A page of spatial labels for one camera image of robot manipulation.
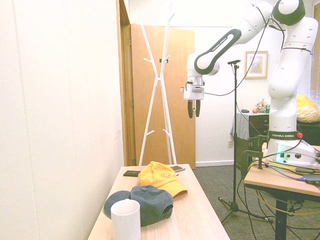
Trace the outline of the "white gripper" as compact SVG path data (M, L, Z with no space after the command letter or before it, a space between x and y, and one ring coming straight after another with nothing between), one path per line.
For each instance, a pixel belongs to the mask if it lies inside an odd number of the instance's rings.
M183 98L188 100L187 110L190 119L193 118L193 100L195 101L195 115L199 117L201 109L201 101L204 99L204 87L201 85L186 84L183 88Z

